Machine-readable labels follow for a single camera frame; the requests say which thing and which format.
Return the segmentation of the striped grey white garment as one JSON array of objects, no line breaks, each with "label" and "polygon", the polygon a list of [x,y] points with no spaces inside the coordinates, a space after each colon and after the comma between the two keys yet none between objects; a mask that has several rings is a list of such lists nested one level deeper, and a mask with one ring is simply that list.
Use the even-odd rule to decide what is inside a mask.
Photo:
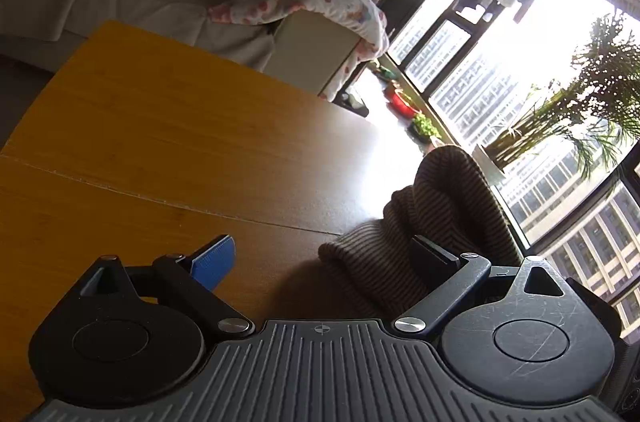
[{"label": "striped grey white garment", "polygon": [[392,320],[437,287],[410,261],[416,235],[454,255],[474,252],[501,266],[523,262],[480,166],[454,145],[428,153],[382,219],[323,243],[319,260],[360,316]]}]

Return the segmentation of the small green leafy plant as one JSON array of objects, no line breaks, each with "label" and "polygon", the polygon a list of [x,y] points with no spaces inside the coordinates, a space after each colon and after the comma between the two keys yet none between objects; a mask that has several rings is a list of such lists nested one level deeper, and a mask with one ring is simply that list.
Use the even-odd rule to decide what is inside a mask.
[{"label": "small green leafy plant", "polygon": [[423,144],[431,143],[434,138],[440,139],[439,130],[432,120],[422,112],[418,112],[409,124],[408,132]]}]

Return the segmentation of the red plant basin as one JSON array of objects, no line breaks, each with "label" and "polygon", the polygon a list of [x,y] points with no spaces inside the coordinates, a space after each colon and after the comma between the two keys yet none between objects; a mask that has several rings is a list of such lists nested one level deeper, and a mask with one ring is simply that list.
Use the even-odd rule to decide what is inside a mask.
[{"label": "red plant basin", "polygon": [[396,81],[387,83],[384,89],[384,96],[390,107],[405,119],[412,120],[420,113],[420,109],[416,107],[411,97],[401,89],[401,86]]}]

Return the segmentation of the black white floor appliance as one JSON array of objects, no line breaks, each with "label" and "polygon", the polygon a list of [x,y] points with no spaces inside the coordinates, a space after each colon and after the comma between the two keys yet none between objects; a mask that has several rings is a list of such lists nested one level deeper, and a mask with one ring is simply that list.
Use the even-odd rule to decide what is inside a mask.
[{"label": "black white floor appliance", "polygon": [[370,110],[364,101],[358,100],[357,97],[348,92],[343,92],[338,95],[335,98],[335,104],[353,113],[356,113],[356,115],[362,118],[367,118],[370,113]]}]

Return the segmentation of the green palm plant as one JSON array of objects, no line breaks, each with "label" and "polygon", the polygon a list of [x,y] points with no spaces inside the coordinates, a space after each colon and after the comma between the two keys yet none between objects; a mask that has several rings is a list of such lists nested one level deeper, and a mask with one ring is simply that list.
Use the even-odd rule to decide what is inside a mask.
[{"label": "green palm plant", "polygon": [[589,179],[611,167],[623,144],[639,139],[639,39],[626,15],[597,18],[586,45],[572,56],[573,78],[552,82],[548,94],[489,145],[486,155],[503,170],[550,138],[572,146],[577,169]]}]

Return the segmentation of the beige chair back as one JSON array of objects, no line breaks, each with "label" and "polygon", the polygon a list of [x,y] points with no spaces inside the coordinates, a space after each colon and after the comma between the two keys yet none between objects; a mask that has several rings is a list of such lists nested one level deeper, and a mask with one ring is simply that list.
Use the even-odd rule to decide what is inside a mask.
[{"label": "beige chair back", "polygon": [[359,40],[321,14],[298,11],[277,26],[274,51],[262,72],[321,96]]}]

